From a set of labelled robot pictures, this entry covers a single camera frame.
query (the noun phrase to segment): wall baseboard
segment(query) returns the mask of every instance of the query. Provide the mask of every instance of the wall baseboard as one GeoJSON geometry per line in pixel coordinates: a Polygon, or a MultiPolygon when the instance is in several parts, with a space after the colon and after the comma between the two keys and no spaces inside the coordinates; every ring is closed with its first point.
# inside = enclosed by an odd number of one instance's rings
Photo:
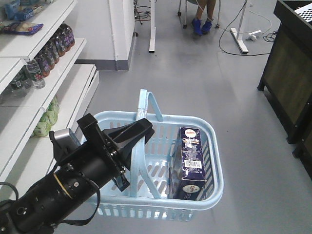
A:
{"type": "Polygon", "coordinates": [[[95,64],[97,70],[125,70],[130,69],[131,58],[136,44],[136,33],[132,36],[132,42],[128,60],[109,60],[109,59],[77,59],[76,64],[95,64]]]}

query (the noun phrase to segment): shopping basket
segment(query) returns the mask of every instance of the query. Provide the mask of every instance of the shopping basket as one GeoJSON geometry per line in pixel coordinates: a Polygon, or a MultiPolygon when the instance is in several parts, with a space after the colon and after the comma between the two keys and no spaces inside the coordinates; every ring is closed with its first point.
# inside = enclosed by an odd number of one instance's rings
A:
{"type": "MultiPolygon", "coordinates": [[[[198,211],[212,208],[223,193],[223,175],[213,128],[197,117],[163,115],[154,95],[141,89],[137,113],[104,111],[95,115],[101,130],[115,128],[146,117],[155,130],[144,145],[141,139],[132,150],[130,187],[121,192],[113,181],[101,188],[98,213],[104,216],[189,221],[198,211]],[[148,114],[150,101],[155,114],[148,114]],[[201,130],[206,183],[196,201],[168,199],[169,163],[180,127],[201,130]]],[[[94,195],[89,202],[97,202],[94,195]]]]}

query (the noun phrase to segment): blue shoe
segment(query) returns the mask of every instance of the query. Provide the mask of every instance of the blue shoe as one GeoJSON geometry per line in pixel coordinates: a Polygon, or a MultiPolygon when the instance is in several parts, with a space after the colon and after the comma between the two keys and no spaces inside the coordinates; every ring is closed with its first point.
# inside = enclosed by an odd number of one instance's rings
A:
{"type": "Polygon", "coordinates": [[[193,19],[192,20],[192,26],[194,28],[194,33],[197,34],[197,35],[200,35],[202,36],[202,32],[200,30],[200,20],[199,19],[193,19]]]}
{"type": "Polygon", "coordinates": [[[205,24],[203,25],[203,27],[201,28],[202,34],[209,33],[212,25],[213,24],[211,23],[211,21],[206,21],[205,24]]]}

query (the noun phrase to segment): basket handle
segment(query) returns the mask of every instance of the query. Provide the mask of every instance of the basket handle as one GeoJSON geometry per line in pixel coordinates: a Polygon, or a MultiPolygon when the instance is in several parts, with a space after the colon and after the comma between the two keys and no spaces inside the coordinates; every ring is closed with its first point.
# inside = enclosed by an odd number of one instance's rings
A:
{"type": "Polygon", "coordinates": [[[158,104],[156,102],[156,99],[153,95],[152,92],[147,92],[146,89],[141,89],[140,90],[140,96],[138,100],[138,108],[137,108],[137,115],[136,115],[136,120],[146,118],[146,113],[147,113],[147,106],[148,106],[148,101],[151,102],[152,108],[156,114],[156,118],[159,122],[163,121],[163,117],[161,114],[161,111],[158,107],[158,104]]]}
{"type": "MultiPolygon", "coordinates": [[[[163,117],[152,92],[146,89],[140,90],[136,120],[146,118],[148,101],[151,102],[158,121],[162,122],[163,117]]],[[[130,196],[137,197],[138,172],[141,172],[144,182],[147,184],[154,198],[160,198],[160,193],[148,174],[145,160],[145,137],[143,137],[133,148],[130,168],[130,196]]]]}

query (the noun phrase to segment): robotic arm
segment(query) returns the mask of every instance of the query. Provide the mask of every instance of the robotic arm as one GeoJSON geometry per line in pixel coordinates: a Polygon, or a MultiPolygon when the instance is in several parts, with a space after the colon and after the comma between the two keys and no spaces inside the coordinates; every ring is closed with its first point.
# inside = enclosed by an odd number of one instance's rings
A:
{"type": "Polygon", "coordinates": [[[64,220],[111,179],[123,191],[129,186],[124,173],[130,169],[131,150],[154,134],[147,119],[119,128],[100,130],[87,114],[78,120],[86,137],[81,145],[70,129],[49,133],[56,165],[15,201],[0,202],[0,234],[52,234],[60,223],[85,225],[86,220],[64,220]]]}

